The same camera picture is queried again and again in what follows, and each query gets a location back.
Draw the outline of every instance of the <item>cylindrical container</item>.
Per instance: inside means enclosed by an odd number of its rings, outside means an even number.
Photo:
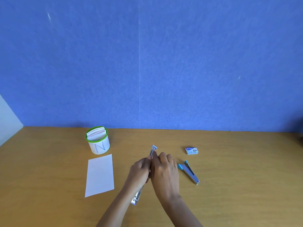
[[[89,129],[87,132],[98,128],[101,126],[95,126],[92,129]],[[108,130],[106,129],[106,127],[104,127],[106,130],[106,136],[103,139],[97,140],[97,141],[89,141],[87,139],[87,134],[85,134],[85,139],[86,141],[88,141],[89,146],[91,147],[91,150],[94,154],[104,154],[105,152],[108,151],[110,145],[109,145],[109,140],[108,140]]]

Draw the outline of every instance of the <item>silver stapler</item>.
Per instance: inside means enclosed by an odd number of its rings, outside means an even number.
[[[152,155],[152,153],[154,152],[154,150],[156,150],[157,147],[156,146],[152,146],[151,147],[151,152],[149,155]],[[131,200],[131,204],[133,204],[134,206],[137,204],[139,198],[140,198],[140,195],[141,195],[141,192],[142,192],[142,189],[143,187],[136,193],[135,197]]]
[[[192,181],[193,183],[195,183],[196,185],[199,184],[199,179],[197,178],[197,176],[195,175],[195,173],[192,171],[192,169],[190,168],[188,162],[185,160],[184,164],[178,164],[178,168],[180,170],[182,170]]]

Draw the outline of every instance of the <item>hand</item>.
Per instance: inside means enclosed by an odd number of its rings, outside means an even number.
[[[148,156],[135,162],[128,173],[123,188],[130,193],[136,194],[145,183],[148,182],[149,169],[152,157]]]
[[[151,182],[161,205],[164,207],[179,198],[179,172],[176,161],[164,152],[157,156],[154,151],[151,161]]]

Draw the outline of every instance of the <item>left hand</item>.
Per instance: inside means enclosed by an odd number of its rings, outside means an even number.
[[[151,156],[135,162],[131,166],[123,188],[130,193],[136,194],[148,182],[151,162]]]

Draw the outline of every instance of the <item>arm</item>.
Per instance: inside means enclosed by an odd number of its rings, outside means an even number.
[[[153,152],[151,182],[166,214],[176,227],[202,227],[179,195],[179,173],[176,161],[162,152]]]
[[[131,166],[122,190],[105,211],[96,227],[121,226],[131,200],[148,181],[150,165],[151,156],[143,158]]]

